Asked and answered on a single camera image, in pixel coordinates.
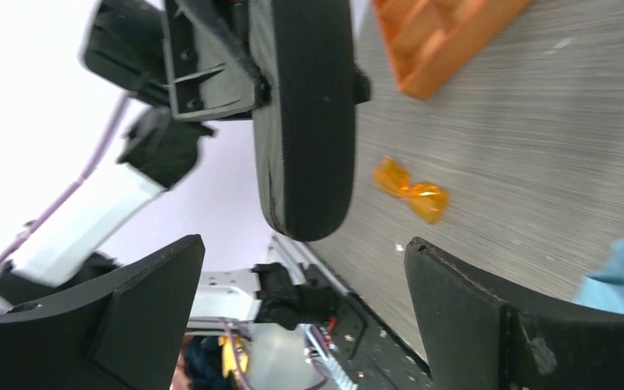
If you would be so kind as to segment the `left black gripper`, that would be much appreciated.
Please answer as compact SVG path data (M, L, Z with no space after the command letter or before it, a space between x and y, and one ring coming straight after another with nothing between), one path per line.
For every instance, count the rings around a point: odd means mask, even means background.
M99 1L83 64L146 104L171 103L184 122L251 119L268 84L249 52L248 2L176 0L164 10L147 1Z

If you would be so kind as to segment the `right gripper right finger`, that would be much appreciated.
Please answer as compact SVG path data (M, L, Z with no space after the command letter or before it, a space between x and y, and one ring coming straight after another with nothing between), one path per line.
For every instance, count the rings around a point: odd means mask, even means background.
M536 292L420 237L404 264L438 389L624 389L624 314Z

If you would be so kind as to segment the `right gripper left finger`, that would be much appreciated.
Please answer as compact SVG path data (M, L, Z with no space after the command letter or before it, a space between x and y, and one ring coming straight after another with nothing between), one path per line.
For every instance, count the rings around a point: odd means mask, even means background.
M167 389L205 247L188 235L0 314L0 389Z

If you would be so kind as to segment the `black glasses case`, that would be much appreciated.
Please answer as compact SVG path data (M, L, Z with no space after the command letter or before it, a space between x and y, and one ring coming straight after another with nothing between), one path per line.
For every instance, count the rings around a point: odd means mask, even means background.
M345 220L353 191L356 108L350 5L253 1L250 50L270 100L253 112L262 212L295 241Z

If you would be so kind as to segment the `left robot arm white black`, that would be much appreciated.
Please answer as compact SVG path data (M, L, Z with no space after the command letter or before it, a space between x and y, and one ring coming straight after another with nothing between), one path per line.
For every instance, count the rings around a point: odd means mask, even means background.
M0 275L14 303L52 293L131 216L198 162L214 120L250 120L262 212L296 241L344 222L357 102L346 1L102 1L84 63L148 105L116 163L32 224L24 257Z

